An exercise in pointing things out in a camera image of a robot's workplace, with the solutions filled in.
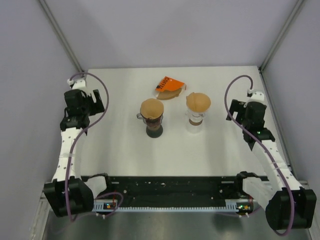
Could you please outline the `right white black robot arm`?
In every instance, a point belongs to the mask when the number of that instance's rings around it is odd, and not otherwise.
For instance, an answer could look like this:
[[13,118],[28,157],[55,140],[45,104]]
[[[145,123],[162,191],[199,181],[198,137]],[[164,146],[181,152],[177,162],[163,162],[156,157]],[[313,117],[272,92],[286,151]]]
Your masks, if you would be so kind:
[[258,101],[232,100],[226,108],[226,120],[242,129],[243,139],[257,157],[269,180],[266,187],[252,172],[240,172],[233,192],[239,198],[253,197],[264,209],[266,220],[274,230],[309,229],[312,226],[317,196],[304,188],[281,157],[276,139],[265,127],[267,106]]

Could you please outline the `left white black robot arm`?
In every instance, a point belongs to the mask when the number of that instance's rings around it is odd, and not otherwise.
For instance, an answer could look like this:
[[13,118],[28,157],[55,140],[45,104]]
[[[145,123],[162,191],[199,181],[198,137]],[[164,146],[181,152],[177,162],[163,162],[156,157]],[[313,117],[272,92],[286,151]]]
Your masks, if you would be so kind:
[[89,117],[106,112],[100,92],[95,89],[92,94],[87,94],[84,90],[72,89],[64,93],[64,100],[66,107],[60,122],[58,164],[51,182],[43,187],[56,217],[91,212],[98,195],[106,199],[114,191],[105,173],[95,174],[87,180],[81,177],[81,154],[91,126]]

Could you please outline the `brown paper coffee filter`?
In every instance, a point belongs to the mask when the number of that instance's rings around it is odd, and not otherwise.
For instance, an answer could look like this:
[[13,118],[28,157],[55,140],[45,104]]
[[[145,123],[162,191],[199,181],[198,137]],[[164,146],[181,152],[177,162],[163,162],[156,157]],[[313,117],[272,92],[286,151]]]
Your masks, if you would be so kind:
[[141,103],[140,114],[145,119],[154,120],[164,113],[164,105],[161,101],[149,98]]

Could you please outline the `clear glass cup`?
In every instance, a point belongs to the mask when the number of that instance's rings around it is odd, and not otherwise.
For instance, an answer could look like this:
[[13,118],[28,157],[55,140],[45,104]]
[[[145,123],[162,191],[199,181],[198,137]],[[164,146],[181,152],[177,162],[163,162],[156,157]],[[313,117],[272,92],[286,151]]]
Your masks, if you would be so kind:
[[201,120],[204,120],[204,118],[207,115],[207,110],[204,112],[196,112],[192,111],[190,108],[188,108],[185,112],[188,119],[191,119],[193,122],[200,122]]

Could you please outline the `clear plastic coffee dripper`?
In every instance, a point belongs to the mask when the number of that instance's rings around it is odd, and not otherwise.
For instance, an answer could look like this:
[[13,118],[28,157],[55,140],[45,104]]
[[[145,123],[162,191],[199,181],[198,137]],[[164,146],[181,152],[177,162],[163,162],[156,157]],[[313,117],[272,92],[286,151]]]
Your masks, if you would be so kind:
[[158,126],[162,124],[162,120],[163,120],[163,115],[160,115],[157,118],[146,118],[144,117],[141,113],[138,113],[136,115],[137,119],[142,120],[147,126]]

